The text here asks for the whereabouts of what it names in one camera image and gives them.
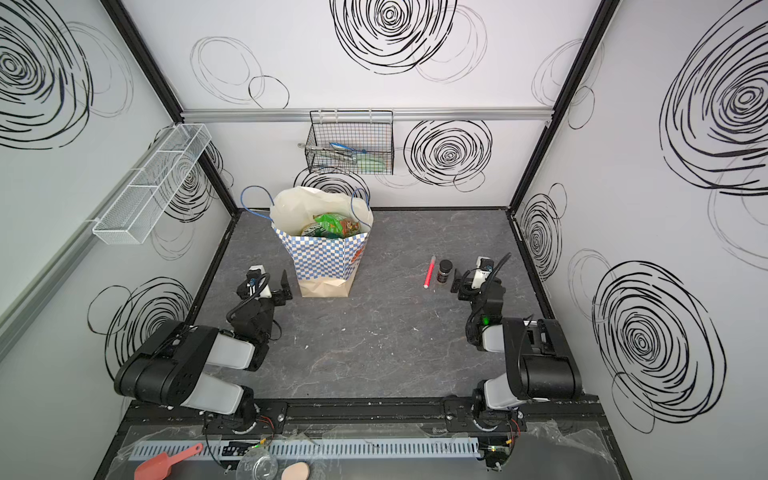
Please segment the blue checkered paper bag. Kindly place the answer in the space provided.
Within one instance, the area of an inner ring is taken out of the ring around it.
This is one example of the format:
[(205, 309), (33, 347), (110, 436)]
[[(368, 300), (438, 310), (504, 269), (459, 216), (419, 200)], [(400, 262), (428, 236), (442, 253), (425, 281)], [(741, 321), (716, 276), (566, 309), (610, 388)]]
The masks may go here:
[[(245, 211), (266, 219), (291, 257), (301, 295), (341, 298), (350, 294), (374, 224), (370, 195), (363, 188), (352, 194), (329, 193), (312, 187), (292, 187), (269, 197), (267, 212)], [(361, 232), (345, 239), (303, 237), (313, 217), (339, 213), (360, 223)]]

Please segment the green red snack bag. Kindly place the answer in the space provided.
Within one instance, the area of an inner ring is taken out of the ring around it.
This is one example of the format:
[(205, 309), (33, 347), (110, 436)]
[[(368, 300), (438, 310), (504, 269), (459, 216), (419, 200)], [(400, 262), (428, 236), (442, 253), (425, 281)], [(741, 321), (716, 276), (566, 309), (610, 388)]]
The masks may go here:
[(300, 235), (312, 238), (345, 239), (361, 232), (360, 223), (351, 217), (339, 213), (315, 215)]

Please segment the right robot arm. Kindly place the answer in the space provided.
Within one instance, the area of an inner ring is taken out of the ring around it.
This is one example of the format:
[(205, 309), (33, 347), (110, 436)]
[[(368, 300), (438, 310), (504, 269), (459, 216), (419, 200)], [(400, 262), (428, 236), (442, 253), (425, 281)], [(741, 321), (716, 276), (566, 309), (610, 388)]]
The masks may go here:
[(467, 342), (479, 351), (504, 357), (504, 373), (480, 381), (474, 390), (477, 418), (525, 404), (582, 396), (581, 374), (558, 321), (505, 316), (506, 289), (489, 270), (455, 272), (451, 292), (470, 304)]

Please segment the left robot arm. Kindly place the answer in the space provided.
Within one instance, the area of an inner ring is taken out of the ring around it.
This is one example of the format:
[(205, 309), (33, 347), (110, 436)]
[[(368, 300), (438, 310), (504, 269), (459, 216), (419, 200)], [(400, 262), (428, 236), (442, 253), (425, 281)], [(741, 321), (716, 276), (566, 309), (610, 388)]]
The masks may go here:
[(274, 339), (275, 309), (293, 299), (286, 271), (277, 289), (271, 275), (256, 265), (246, 272), (236, 293), (239, 302), (226, 315), (230, 326), (172, 321), (161, 326), (118, 369), (117, 394), (165, 407), (185, 407), (218, 415), (247, 431), (259, 421), (253, 389), (207, 374), (207, 366), (257, 371)]

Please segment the small dark spice bottle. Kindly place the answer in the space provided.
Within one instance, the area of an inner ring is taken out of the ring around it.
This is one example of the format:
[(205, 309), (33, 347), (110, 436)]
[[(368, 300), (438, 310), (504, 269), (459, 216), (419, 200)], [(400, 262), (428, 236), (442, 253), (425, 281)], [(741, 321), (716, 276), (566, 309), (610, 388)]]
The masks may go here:
[(453, 272), (453, 263), (448, 259), (441, 259), (438, 264), (437, 281), (440, 284), (445, 284), (451, 273)]

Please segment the pink marker pen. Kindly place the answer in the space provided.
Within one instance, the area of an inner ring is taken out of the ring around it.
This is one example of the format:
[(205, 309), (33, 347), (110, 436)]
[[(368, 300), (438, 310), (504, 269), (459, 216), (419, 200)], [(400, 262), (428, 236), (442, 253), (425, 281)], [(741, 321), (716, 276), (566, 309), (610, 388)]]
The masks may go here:
[(426, 271), (426, 275), (425, 275), (425, 279), (424, 279), (424, 282), (423, 282), (423, 288), (424, 289), (429, 289), (430, 288), (430, 285), (431, 285), (431, 282), (432, 282), (432, 277), (434, 275), (434, 269), (435, 269), (435, 266), (436, 266), (436, 260), (437, 260), (436, 255), (432, 255), (431, 258), (430, 258), (430, 262), (429, 262), (429, 265), (428, 265), (428, 268), (427, 268), (427, 271)]

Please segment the tongs in basket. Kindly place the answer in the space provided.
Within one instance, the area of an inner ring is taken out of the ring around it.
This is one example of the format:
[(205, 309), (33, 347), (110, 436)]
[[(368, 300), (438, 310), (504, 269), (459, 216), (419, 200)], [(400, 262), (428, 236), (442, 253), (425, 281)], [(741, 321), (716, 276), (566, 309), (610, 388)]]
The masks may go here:
[(320, 154), (328, 159), (352, 164), (356, 164), (360, 156), (368, 154), (368, 151), (365, 149), (355, 149), (336, 142), (331, 142), (328, 146), (307, 144), (304, 146), (304, 150), (306, 152)]

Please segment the clear glass bowl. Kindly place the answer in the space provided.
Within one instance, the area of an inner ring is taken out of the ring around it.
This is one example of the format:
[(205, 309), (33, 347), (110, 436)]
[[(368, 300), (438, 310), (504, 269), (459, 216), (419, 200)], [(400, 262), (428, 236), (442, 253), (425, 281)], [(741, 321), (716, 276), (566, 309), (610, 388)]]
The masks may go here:
[(249, 449), (240, 459), (236, 480), (274, 480), (279, 470), (278, 461), (267, 449)]

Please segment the beige round sponge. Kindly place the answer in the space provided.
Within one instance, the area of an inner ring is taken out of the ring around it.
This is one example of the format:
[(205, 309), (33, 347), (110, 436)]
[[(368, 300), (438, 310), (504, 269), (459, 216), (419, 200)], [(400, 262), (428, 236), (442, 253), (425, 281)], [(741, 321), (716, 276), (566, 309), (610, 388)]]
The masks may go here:
[(281, 480), (308, 480), (310, 475), (311, 469), (306, 462), (295, 462), (283, 470)]

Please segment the red plastic scoop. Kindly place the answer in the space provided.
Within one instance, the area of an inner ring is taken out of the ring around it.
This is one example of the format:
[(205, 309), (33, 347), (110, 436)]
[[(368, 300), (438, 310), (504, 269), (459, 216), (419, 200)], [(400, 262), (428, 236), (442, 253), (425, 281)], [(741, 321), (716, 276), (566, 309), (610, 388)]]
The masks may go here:
[(171, 471), (172, 467), (182, 461), (185, 461), (195, 455), (203, 452), (203, 444), (197, 443), (193, 446), (182, 450), (181, 452), (169, 456), (163, 452), (156, 455), (142, 464), (140, 464), (134, 471), (135, 480), (163, 480), (166, 479)]

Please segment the clear wall shelf tray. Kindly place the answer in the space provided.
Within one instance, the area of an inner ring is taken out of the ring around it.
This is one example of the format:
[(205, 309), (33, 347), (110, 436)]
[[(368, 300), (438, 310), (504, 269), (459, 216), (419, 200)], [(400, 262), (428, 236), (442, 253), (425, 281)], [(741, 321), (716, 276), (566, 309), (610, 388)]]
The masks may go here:
[(165, 129), (92, 233), (107, 245), (142, 244), (165, 216), (181, 223), (199, 220), (211, 201), (211, 184), (198, 165), (211, 142), (203, 124)]

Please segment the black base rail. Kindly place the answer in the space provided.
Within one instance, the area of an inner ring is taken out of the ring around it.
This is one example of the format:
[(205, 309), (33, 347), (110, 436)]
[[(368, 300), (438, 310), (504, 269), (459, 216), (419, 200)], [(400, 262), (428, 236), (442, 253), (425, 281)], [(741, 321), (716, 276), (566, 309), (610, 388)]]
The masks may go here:
[(580, 401), (554, 401), (523, 405), (511, 412), (477, 413), (469, 397), (403, 398), (293, 398), (257, 399), (258, 412), (246, 422), (230, 417), (176, 407), (154, 406), (134, 401), (124, 415), (116, 437), (129, 429), (147, 431), (157, 427), (205, 427), (213, 435), (255, 437), (287, 434), (309, 427), (338, 425), (414, 424), (430, 433), (468, 433), (505, 436), (525, 432), (535, 423), (553, 421), (568, 433), (577, 427), (610, 429), (602, 405), (594, 396)]

